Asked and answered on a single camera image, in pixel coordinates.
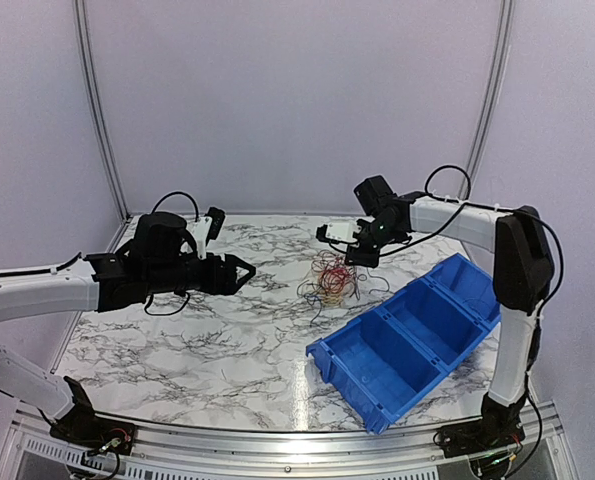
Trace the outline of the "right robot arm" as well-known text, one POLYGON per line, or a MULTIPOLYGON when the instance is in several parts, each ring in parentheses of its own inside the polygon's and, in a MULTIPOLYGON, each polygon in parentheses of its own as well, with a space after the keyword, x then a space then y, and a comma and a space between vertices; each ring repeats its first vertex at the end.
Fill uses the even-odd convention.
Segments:
POLYGON ((383 247, 414 232, 423 240, 443 235, 492 253, 501 331, 493 379, 472 438, 483 448, 496 446, 517 424, 529 398, 529 373, 539 353, 541 318, 555 273, 537 210, 440 198, 429 191, 398 195, 381 175, 363 180, 354 194, 366 217, 342 240, 350 262, 375 267, 383 247))

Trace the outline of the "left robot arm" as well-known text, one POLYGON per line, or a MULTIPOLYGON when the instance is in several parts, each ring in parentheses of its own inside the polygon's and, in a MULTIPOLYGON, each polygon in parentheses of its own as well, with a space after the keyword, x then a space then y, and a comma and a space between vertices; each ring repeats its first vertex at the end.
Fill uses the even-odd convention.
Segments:
MULTIPOLYGON (((216 208, 192 223, 157 211, 141 216, 133 237, 113 253, 78 254, 59 265, 0 270, 0 323, 148 306, 159 294, 234 295, 256 269, 235 255, 209 252, 224 219, 216 208)), ((103 436, 103 423, 79 382, 46 371, 2 343, 0 392, 38 408, 83 445, 96 444, 103 436)))

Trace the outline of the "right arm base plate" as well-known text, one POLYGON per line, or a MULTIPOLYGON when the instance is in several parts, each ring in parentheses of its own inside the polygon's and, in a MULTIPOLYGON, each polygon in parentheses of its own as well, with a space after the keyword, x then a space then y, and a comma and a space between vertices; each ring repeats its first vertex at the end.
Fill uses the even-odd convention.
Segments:
POLYGON ((436 431, 433 442, 446 458, 453 458, 517 446, 524 439, 525 432, 519 420, 500 425, 495 420, 481 418, 442 426, 436 431))

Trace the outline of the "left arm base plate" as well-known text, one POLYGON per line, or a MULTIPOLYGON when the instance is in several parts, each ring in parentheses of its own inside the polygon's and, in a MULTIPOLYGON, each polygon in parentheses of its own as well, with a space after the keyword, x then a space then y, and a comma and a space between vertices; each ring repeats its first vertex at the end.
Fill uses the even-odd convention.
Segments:
POLYGON ((111 420, 100 417, 84 417, 74 423, 56 422, 50 427, 53 438, 100 451, 107 446, 120 455, 129 455, 136 435, 133 423, 111 420))

